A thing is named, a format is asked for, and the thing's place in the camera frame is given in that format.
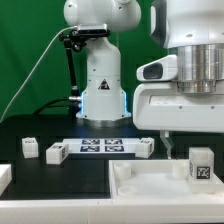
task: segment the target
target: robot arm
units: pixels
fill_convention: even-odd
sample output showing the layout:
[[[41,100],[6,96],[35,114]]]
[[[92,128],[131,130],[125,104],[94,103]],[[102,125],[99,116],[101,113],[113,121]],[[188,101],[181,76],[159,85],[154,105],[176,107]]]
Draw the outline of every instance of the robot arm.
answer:
[[[98,127],[126,123],[131,114],[127,112],[126,94],[120,86],[120,52],[106,37],[110,31],[127,31],[138,25],[141,17],[138,3],[67,0],[64,16],[70,26],[77,26],[70,34],[75,41],[78,38],[75,51],[87,49],[87,87],[82,93],[77,121]]]
[[[112,32],[135,28],[141,18],[136,0],[67,0],[64,16],[70,26],[107,24]]]

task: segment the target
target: black cable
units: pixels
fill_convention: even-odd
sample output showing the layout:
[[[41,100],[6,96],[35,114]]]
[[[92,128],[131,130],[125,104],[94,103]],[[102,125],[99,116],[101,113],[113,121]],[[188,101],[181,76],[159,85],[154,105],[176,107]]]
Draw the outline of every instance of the black cable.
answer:
[[[61,99],[56,99],[56,100],[52,100],[48,103],[46,103],[45,105],[43,105],[42,107],[40,107],[39,109],[37,109],[36,111],[34,111],[34,115],[39,114],[41,111],[43,111],[45,108],[51,106],[52,104],[58,103],[58,102],[62,102],[62,101],[69,101],[69,98],[61,98]]]

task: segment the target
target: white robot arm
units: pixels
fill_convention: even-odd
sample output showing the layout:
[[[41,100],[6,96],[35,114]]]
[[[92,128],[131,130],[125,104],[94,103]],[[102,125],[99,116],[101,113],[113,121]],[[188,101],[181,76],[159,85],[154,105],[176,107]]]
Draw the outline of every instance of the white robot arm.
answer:
[[[141,18],[136,0],[67,0],[64,16],[70,26],[107,24],[112,32],[135,28]]]
[[[67,0],[64,16],[70,26],[77,26],[86,34],[98,32],[96,27],[121,32],[138,25],[141,11],[136,0]],[[119,50],[106,37],[90,38],[86,44],[87,87],[77,121],[98,127],[126,123],[131,114],[120,86]]]
[[[223,0],[153,1],[151,36],[169,55],[137,71],[139,129],[224,131],[223,27]]]

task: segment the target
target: wire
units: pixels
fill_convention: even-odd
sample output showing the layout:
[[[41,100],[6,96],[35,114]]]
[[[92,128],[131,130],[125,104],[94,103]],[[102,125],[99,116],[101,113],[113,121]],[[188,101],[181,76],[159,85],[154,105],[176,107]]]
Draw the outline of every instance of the wire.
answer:
[[[26,83],[30,80],[31,76],[33,75],[34,71],[36,70],[36,68],[38,67],[38,65],[40,64],[40,62],[42,61],[42,59],[44,58],[45,54],[47,53],[47,51],[49,50],[49,48],[51,47],[51,45],[53,44],[53,42],[56,40],[56,38],[58,38],[58,36],[66,31],[66,30],[71,30],[71,29],[75,29],[77,28],[77,26],[72,26],[72,27],[67,27],[65,29],[62,29],[60,32],[58,32],[54,38],[51,40],[51,42],[48,44],[47,48],[45,49],[45,51],[43,52],[43,54],[40,56],[39,60],[36,62],[35,66],[33,67],[33,69],[31,70],[30,74],[27,76],[26,80],[23,82],[23,84],[21,85],[21,87],[19,88],[19,90],[16,92],[16,94],[13,96],[13,98],[10,100],[9,104],[7,105],[7,107],[5,108],[2,117],[0,119],[0,123],[2,123],[2,121],[5,119],[5,116],[9,110],[9,108],[11,107],[12,103],[15,101],[16,97],[20,94],[20,92],[23,90],[24,86],[26,85]]]
[[[46,103],[45,105],[43,105],[42,107],[40,107],[39,109],[37,109],[33,114],[37,115],[42,110],[44,110],[45,108],[50,107],[52,104],[55,104],[55,103],[58,103],[58,102],[62,102],[62,101],[69,101],[69,99],[68,98],[61,98],[61,99],[52,100],[52,101]]]

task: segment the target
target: white platform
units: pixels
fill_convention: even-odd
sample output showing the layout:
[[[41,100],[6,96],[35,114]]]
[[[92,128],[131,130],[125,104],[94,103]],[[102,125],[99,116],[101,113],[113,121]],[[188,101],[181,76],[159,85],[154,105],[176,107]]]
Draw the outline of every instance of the white platform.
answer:
[[[0,201],[0,223],[224,223],[224,188],[218,179],[217,193],[192,194],[186,181],[171,177],[174,160],[125,161],[131,163],[132,177],[124,182],[114,178],[115,162],[110,161],[112,199]],[[127,184],[138,194],[118,196],[117,189]]]
[[[99,153],[135,153],[135,145],[138,138],[107,138],[91,139],[76,138],[64,139],[63,143],[69,144],[69,153],[75,154],[99,154]]]

